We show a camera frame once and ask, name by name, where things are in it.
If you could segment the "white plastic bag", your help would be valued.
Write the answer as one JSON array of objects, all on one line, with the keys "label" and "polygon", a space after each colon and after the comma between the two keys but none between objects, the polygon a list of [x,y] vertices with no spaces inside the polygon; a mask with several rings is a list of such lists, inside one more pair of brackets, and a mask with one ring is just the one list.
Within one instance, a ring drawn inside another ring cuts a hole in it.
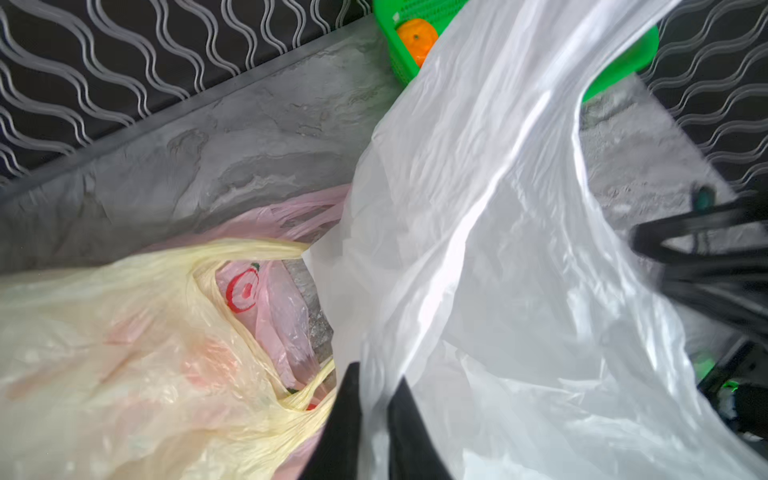
[{"label": "white plastic bag", "polygon": [[589,190],[582,98],[669,1],[471,1],[376,126],[305,256],[388,479],[406,383],[456,479],[763,479],[695,385],[682,319]]}]

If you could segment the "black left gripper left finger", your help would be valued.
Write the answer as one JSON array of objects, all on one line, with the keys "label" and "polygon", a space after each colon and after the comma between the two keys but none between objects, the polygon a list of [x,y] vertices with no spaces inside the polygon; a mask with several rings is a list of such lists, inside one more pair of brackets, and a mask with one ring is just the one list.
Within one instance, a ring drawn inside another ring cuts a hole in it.
[{"label": "black left gripper left finger", "polygon": [[351,363],[317,446],[300,474],[301,480],[355,480],[358,469],[362,411],[360,363]]}]

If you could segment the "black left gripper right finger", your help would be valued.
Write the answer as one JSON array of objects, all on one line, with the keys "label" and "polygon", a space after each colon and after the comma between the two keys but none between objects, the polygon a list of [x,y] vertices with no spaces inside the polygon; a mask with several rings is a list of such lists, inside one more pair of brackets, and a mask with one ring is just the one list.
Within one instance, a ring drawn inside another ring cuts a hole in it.
[{"label": "black left gripper right finger", "polygon": [[389,478],[451,479],[437,453],[405,378],[387,408]]}]

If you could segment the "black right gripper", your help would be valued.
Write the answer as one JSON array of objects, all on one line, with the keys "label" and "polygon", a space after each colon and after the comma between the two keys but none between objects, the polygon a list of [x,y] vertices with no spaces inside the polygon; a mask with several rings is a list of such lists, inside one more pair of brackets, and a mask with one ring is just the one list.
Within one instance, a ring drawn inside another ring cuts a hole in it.
[{"label": "black right gripper", "polygon": [[[710,230],[728,229],[767,220],[767,197],[740,198],[704,211],[638,224],[630,247],[638,255],[665,264],[704,260],[664,242]],[[723,423],[748,444],[767,443],[767,282],[705,281],[664,275],[661,292],[706,317],[746,336],[722,356],[703,355],[695,361],[697,388]]]}]

